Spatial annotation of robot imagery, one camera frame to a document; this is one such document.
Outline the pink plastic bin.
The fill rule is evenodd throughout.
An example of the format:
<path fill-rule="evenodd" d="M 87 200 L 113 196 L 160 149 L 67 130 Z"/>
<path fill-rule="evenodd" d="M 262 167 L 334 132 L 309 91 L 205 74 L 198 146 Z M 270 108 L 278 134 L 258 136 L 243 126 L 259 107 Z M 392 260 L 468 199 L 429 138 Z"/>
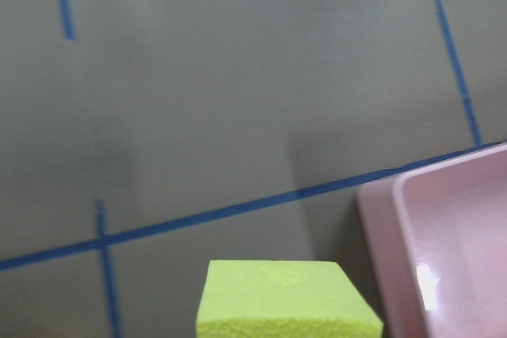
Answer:
<path fill-rule="evenodd" d="M 362 184 L 356 197 L 393 337 L 505 336 L 505 144 Z"/>

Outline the yellow foam block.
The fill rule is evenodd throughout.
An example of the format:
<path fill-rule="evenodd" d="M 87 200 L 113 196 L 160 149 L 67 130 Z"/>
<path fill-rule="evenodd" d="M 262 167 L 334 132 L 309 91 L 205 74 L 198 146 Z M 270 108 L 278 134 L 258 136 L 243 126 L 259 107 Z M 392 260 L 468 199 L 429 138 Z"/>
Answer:
<path fill-rule="evenodd" d="M 383 322 L 330 261 L 212 260 L 198 337 L 381 337 Z"/>

